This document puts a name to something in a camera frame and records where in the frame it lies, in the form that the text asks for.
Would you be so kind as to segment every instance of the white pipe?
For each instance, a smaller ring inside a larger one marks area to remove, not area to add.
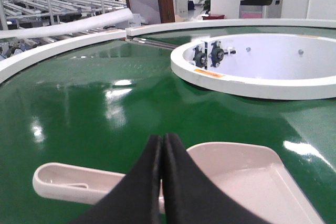
[[[5,38],[41,38],[47,36],[57,36],[69,33],[76,33],[79,31],[103,27],[106,25],[117,24],[133,18],[132,12],[128,9],[121,9],[115,12],[101,14],[95,17],[85,18],[69,23],[53,25],[48,27],[36,27],[11,31],[0,31],[0,39]]]

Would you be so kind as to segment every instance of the roller conveyor rack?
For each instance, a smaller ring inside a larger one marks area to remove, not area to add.
[[[15,3],[22,3],[26,8]],[[3,3],[6,19],[39,18],[50,15],[46,0],[16,0],[15,3]],[[53,15],[71,15],[81,13],[95,13],[102,10],[101,0],[50,0]],[[119,1],[103,0],[106,12],[125,8],[126,4]]]
[[[48,19],[51,25],[61,22],[60,16],[94,16],[125,8],[126,4],[112,0],[0,0],[0,29],[8,30],[8,21],[19,23]]]

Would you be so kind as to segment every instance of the white plastic tray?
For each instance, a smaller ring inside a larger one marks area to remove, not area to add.
[[[324,223],[272,149],[208,142],[188,150],[223,192],[271,223]]]

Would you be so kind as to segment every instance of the green conveyor belt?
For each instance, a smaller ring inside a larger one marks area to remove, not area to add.
[[[181,33],[184,40],[191,32]],[[43,61],[0,87],[1,224],[64,223],[89,207],[38,196],[31,179],[41,164],[126,173],[147,137],[166,132],[178,133],[185,147],[272,148],[325,222],[336,223],[336,99],[260,100],[201,89],[170,70],[170,52],[105,42]],[[115,84],[125,79],[132,84]]]

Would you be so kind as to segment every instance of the metal rack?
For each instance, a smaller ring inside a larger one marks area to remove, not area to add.
[[[50,17],[50,23],[60,22],[60,16],[96,12],[110,12],[124,8],[126,4],[112,0],[0,0],[0,20],[4,30],[8,30],[7,20],[14,19],[19,27],[19,21],[27,18]]]

